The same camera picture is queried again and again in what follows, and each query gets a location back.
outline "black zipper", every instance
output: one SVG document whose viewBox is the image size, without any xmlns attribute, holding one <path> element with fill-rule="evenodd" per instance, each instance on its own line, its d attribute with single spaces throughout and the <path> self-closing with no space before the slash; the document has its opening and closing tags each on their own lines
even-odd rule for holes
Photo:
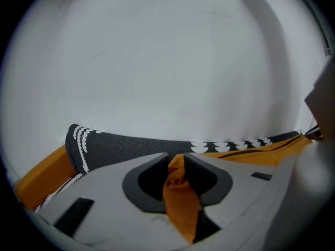
<svg viewBox="0 0 335 251">
<path fill-rule="evenodd" d="M 285 144 L 283 144 L 282 146 L 279 146 L 277 148 L 274 148 L 272 150 L 266 150 L 266 151 L 263 151 L 263 150 L 246 150 L 246 151 L 241 151 L 241 152 L 238 152 L 238 153 L 230 153 L 230 154 L 226 154 L 226 155 L 223 155 L 223 156 L 220 156 L 218 157 L 218 159 L 221 159 L 221 158 L 224 158 L 224 157 L 231 157 L 231 156 L 234 156 L 234 155 L 240 155 L 240 154 L 245 154 L 245 153 L 262 153 L 262 152 L 271 152 L 271 151 L 274 151 L 274 150 L 278 150 L 282 147 L 285 147 L 287 145 L 289 145 L 290 143 L 296 141 L 297 139 L 300 139 L 302 136 L 298 136 L 294 139 L 291 139 L 289 141 L 287 141 Z"/>
</svg>

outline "white wall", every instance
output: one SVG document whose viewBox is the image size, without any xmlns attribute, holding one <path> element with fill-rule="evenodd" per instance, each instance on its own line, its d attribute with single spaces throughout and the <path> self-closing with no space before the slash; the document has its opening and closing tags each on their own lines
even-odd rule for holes
<svg viewBox="0 0 335 251">
<path fill-rule="evenodd" d="M 3 150 L 23 176 L 72 123 L 192 141 L 306 130 L 325 60 L 300 0 L 38 0 L 2 68 Z"/>
</svg>

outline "orange fabric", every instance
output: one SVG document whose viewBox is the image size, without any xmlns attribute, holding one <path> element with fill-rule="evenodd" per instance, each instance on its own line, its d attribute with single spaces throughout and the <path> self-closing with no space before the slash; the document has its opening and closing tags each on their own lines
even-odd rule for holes
<svg viewBox="0 0 335 251">
<path fill-rule="evenodd" d="M 49 194 L 76 174 L 63 145 L 20 179 L 14 192 L 26 208 L 34 210 Z"/>
<path fill-rule="evenodd" d="M 284 157 L 300 153 L 310 143 L 311 141 L 305 136 L 299 135 L 286 141 L 252 149 L 263 152 L 244 154 L 244 151 L 231 151 L 226 153 L 204 153 L 203 155 L 219 158 L 227 154 L 235 154 L 222 159 L 254 165 L 278 166 Z M 164 184 L 163 196 L 166 214 L 171 223 L 189 243 L 192 243 L 196 234 L 200 200 L 187 179 L 185 179 L 183 154 L 175 156 L 169 164 L 169 176 Z"/>
</svg>

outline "zipper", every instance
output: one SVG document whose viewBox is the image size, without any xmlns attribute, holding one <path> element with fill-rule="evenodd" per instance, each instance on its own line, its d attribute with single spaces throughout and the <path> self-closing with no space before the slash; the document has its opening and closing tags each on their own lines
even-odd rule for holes
<svg viewBox="0 0 335 251">
<path fill-rule="evenodd" d="M 246 150 L 246 151 L 241 151 L 241 152 L 238 152 L 238 153 L 230 153 L 230 154 L 226 154 L 226 155 L 223 155 L 223 156 L 220 156 L 218 157 L 218 159 L 221 159 L 221 158 L 225 158 L 225 157 L 231 157 L 231 156 L 235 156 L 235 155 L 240 155 L 240 154 L 245 154 L 245 153 L 262 153 L 262 152 L 271 152 L 271 151 L 275 151 L 275 150 L 278 150 L 282 147 L 285 147 L 287 145 L 289 145 L 290 143 L 296 141 L 297 139 L 300 139 L 302 136 L 297 136 L 296 138 L 293 138 L 289 141 L 287 141 L 285 144 L 283 144 L 282 146 L 278 146 L 277 148 L 274 148 L 272 150 L 266 150 L 266 151 L 263 151 L 263 150 Z"/>
</svg>

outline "garment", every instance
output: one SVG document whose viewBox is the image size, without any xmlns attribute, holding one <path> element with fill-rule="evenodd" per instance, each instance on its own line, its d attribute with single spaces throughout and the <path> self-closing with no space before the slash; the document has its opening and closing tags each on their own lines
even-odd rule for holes
<svg viewBox="0 0 335 251">
<path fill-rule="evenodd" d="M 225 153 L 204 153 L 214 158 L 254 165 L 278 166 L 288 155 L 300 153 L 311 141 L 298 135 L 270 146 Z M 175 156 L 169 164 L 169 175 L 164 184 L 166 214 L 171 223 L 192 243 L 196 235 L 200 200 L 185 179 L 184 155 Z"/>
</svg>

